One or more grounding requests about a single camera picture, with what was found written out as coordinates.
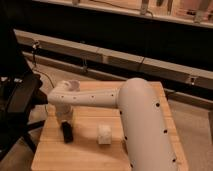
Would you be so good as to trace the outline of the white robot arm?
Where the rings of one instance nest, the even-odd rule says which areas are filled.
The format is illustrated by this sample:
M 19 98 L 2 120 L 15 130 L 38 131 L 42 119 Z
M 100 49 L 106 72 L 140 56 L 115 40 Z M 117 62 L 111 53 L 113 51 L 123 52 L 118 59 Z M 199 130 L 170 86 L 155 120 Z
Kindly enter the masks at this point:
M 179 170 L 159 98 L 148 81 L 131 78 L 118 88 L 87 91 L 70 91 L 65 83 L 48 94 L 49 103 L 119 110 L 131 171 Z

